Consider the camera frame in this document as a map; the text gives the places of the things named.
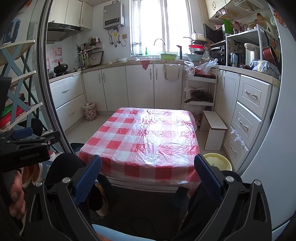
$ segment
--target human hand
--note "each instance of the human hand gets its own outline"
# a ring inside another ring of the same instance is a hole
[[[19,171],[15,171],[15,181],[10,188],[10,196],[13,203],[9,206],[11,216],[20,220],[26,212],[25,194],[22,190],[22,175]]]

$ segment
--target wooden stool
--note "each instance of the wooden stool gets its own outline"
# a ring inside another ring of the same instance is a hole
[[[205,150],[219,151],[227,127],[215,111],[203,111],[200,131],[208,131]]]

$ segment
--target blue gripper pad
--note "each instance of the blue gripper pad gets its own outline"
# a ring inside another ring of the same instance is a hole
[[[196,155],[194,158],[194,168],[210,198],[220,204],[223,201],[222,186],[205,162],[202,156]]]
[[[76,205],[85,201],[92,185],[101,171],[101,168],[102,159],[100,156],[95,156],[93,161],[86,167],[85,172],[74,187],[75,196],[73,197],[73,201]]]

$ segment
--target red checkered tablecloth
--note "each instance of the red checkered tablecloth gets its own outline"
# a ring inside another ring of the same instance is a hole
[[[192,114],[185,110],[120,108],[77,155],[102,157],[102,173],[142,184],[195,189],[199,153]]]

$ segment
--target dish towel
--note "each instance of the dish towel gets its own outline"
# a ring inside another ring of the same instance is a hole
[[[150,60],[140,60],[140,62],[143,66],[143,69],[147,70]]]
[[[180,64],[165,64],[165,78],[167,80],[177,80],[180,66]]]

